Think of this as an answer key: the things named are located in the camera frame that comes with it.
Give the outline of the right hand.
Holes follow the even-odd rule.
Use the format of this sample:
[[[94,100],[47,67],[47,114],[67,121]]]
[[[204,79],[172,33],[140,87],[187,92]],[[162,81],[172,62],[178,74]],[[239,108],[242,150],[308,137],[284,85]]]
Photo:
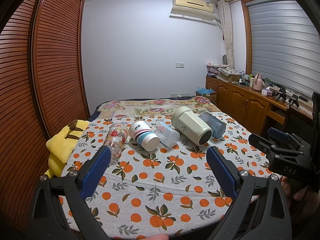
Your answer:
[[[308,187],[294,191],[293,184],[285,176],[281,177],[280,182],[292,214],[309,216],[316,212],[319,207],[319,191],[315,192]]]

